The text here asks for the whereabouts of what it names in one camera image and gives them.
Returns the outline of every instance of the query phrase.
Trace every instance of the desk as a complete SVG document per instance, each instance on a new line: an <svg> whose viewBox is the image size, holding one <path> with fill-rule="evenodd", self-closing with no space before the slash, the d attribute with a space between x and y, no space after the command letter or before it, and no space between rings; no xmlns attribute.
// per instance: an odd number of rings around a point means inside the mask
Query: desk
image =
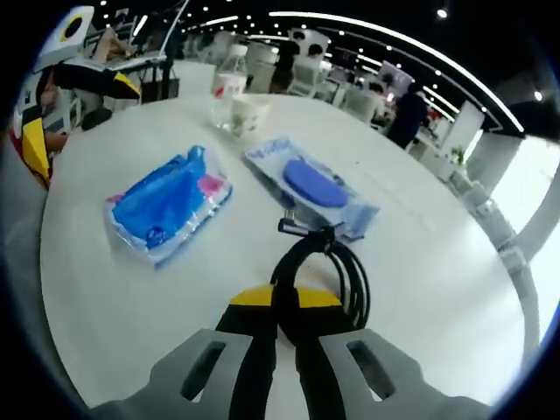
<svg viewBox="0 0 560 420"><path fill-rule="evenodd" d="M72 136L59 156L43 219L42 291L60 357L89 406L143 387L154 363L214 327L235 294L266 284L296 240L276 231L283 209L205 123L209 99L125 109ZM366 124L322 101L269 100L267 136L288 134L381 206L367 237L352 245L371 283L368 327L418 360L432 386L494 403L518 373L524 331L515 288L486 234ZM103 201L193 144L217 153L234 193L185 252L154 271L109 239ZM299 284L338 284L326 258L308 263ZM267 418L307 418L294 351L285 339L276 346Z"/></svg>

